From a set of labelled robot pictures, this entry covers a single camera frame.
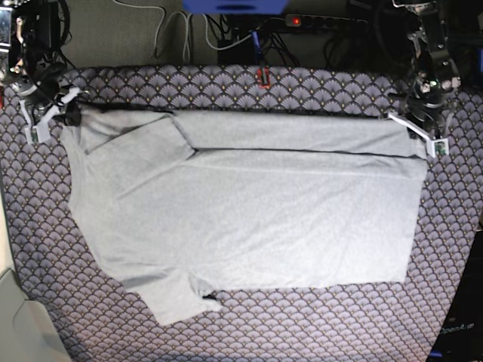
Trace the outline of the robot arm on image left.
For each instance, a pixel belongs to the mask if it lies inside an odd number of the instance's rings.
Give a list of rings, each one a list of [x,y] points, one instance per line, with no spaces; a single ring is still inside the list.
[[[65,1],[2,1],[1,86],[12,88],[35,120],[56,106],[60,114],[54,120],[76,127],[80,109],[63,99],[69,87],[61,84],[75,68],[63,54],[70,23]]]

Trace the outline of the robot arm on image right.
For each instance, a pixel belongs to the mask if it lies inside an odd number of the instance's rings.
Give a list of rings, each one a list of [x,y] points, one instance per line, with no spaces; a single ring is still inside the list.
[[[457,64],[450,55],[445,20],[441,16],[443,1],[391,1],[393,8],[404,9],[416,17],[418,27],[409,31],[412,44],[408,73],[412,79],[406,90],[391,93],[399,103],[401,115],[435,138],[448,133],[451,123],[443,111],[449,110],[448,99],[461,86]]]

